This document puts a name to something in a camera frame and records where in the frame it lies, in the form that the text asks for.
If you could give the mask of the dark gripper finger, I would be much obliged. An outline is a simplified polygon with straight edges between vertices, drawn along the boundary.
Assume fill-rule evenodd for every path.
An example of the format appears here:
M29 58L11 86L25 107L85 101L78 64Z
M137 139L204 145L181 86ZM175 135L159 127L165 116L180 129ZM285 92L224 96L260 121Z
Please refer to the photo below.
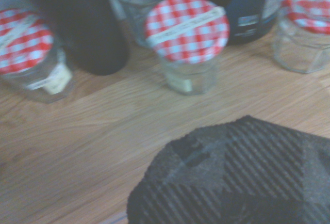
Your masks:
M329 223L329 139L242 117L154 157L129 223Z

